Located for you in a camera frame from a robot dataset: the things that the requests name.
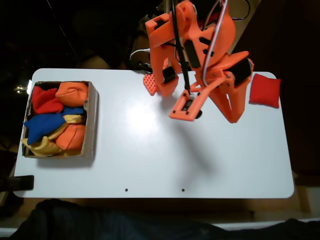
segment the orange plastic part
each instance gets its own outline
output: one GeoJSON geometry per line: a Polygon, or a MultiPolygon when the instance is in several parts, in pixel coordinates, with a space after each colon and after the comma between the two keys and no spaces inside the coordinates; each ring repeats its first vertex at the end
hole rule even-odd
{"type": "MultiPolygon", "coordinates": [[[[196,73],[196,82],[190,86],[190,92],[197,94],[189,94],[185,90],[173,107],[169,117],[193,121],[207,97],[209,97],[230,123],[236,123],[245,110],[246,91],[251,81],[254,64],[249,60],[251,75],[235,87],[235,76],[228,69],[246,58],[249,53],[247,51],[231,55],[226,53],[236,36],[236,27],[229,15],[229,7],[226,8],[221,28],[211,53],[212,56],[209,60],[206,75],[207,85],[203,82],[202,73],[215,25],[201,30],[194,5],[189,0],[182,1],[176,6],[176,16],[179,36],[182,37],[182,44],[187,56],[191,57],[189,59],[190,67],[196,73]]],[[[211,18],[218,18],[218,14],[214,14],[211,18]]],[[[167,42],[175,43],[173,40],[175,36],[172,13],[162,14],[146,22],[145,25],[149,37],[150,62],[155,85],[162,96],[166,97],[174,92],[178,84],[178,77],[164,84],[162,73],[164,60],[168,58],[176,73],[181,72],[181,67],[175,58],[175,47],[165,45],[167,42]]]]}
{"type": "MultiPolygon", "coordinates": [[[[168,67],[168,65],[169,65],[168,59],[166,59],[163,63],[163,69],[166,69],[168,67]]],[[[156,80],[155,80],[155,77],[153,74],[144,75],[143,84],[151,96],[155,95],[155,93],[158,91],[158,87],[156,85],[156,80]]]]}

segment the open box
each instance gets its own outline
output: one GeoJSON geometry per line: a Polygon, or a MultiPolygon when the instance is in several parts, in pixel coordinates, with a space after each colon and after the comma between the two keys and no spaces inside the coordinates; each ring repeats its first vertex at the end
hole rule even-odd
{"type": "MultiPolygon", "coordinates": [[[[53,156],[45,156],[39,157],[35,156],[31,150],[29,150],[23,143],[22,144],[22,155],[27,158],[73,158],[73,157],[92,157],[94,153],[94,144],[95,144],[95,135],[97,134],[96,125],[97,125],[97,112],[98,112],[98,104],[99,104],[99,93],[93,86],[90,81],[72,81],[75,83],[83,83],[88,86],[88,98],[84,101],[84,111],[86,112],[86,122],[85,122],[85,132],[84,132],[84,140],[82,144],[81,153],[73,156],[61,156],[61,155],[53,155],[53,156]]],[[[41,87],[43,90],[47,91],[53,88],[59,88],[61,81],[38,81],[34,84],[34,86],[41,87]]],[[[30,98],[28,99],[26,111],[24,115],[24,122],[30,120],[36,114],[34,112],[34,108],[32,105],[32,93],[30,98]]],[[[29,130],[23,125],[22,130],[22,139],[27,138],[29,135],[29,130]]]]}

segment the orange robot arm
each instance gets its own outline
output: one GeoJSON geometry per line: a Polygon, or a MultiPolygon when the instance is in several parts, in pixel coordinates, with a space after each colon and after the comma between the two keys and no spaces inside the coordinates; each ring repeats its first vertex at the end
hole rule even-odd
{"type": "MultiPolygon", "coordinates": [[[[193,121],[199,116],[207,97],[230,123],[236,123],[244,112],[247,85],[254,65],[247,58],[247,51],[231,55],[227,53],[235,39],[236,27],[229,15],[228,0],[222,0],[221,3],[221,13],[215,17],[216,24],[207,29],[200,29],[195,6],[189,0],[175,7],[178,34],[182,37],[190,67],[196,73],[196,82],[189,89],[186,88],[176,102],[169,115],[173,119],[193,121]]],[[[175,43],[173,13],[162,14],[145,25],[155,84],[162,96],[166,97],[175,91],[179,80],[177,74],[182,70],[175,57],[176,48],[172,47],[175,43]],[[166,59],[169,59],[176,74],[170,80],[164,76],[166,59]]]]}

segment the white wire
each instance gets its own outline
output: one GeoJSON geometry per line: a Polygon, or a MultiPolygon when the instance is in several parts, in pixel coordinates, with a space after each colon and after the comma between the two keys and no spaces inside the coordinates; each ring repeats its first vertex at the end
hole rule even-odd
{"type": "Polygon", "coordinates": [[[132,56],[135,55],[135,54],[138,53],[138,52],[150,53],[150,48],[135,50],[133,53],[131,53],[129,60],[131,60],[132,56]]]}
{"type": "Polygon", "coordinates": [[[217,38],[218,38],[218,34],[219,34],[219,31],[220,31],[220,27],[221,27],[223,18],[224,18],[225,13],[226,13],[227,5],[228,5],[228,0],[224,0],[224,5],[223,5],[221,13],[219,15],[218,22],[217,22],[216,26],[214,27],[212,40],[210,42],[210,46],[208,48],[208,52],[207,52],[205,60],[204,60],[203,72],[202,72],[202,81],[203,81],[203,84],[205,86],[208,86],[206,77],[207,77],[207,70],[208,70],[208,65],[209,65],[209,62],[210,62],[211,52],[213,51],[213,49],[215,47],[215,44],[216,44],[216,41],[217,41],[217,38]]]}
{"type": "Polygon", "coordinates": [[[219,1],[220,1],[220,0],[216,0],[215,4],[213,4],[210,12],[209,12],[208,15],[206,16],[205,22],[204,22],[204,24],[203,24],[203,29],[206,28],[206,26],[207,26],[207,24],[208,24],[208,22],[209,22],[209,19],[210,19],[211,15],[212,15],[214,9],[215,9],[216,6],[218,5],[219,1]]]}

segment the table surface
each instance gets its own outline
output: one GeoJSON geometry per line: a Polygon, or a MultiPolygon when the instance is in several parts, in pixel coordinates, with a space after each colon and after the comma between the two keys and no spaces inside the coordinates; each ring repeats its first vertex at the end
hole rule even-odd
{"type": "MultiPolygon", "coordinates": [[[[258,72],[268,78],[272,73],[258,72]]],[[[248,104],[231,124],[208,98],[194,122],[169,112],[184,89],[150,96],[129,70],[37,70],[39,81],[91,81],[99,92],[94,159],[22,156],[15,176],[34,175],[25,198],[288,198],[294,192],[281,107],[248,104]]],[[[195,81],[189,72],[190,82],[195,81]]]]}

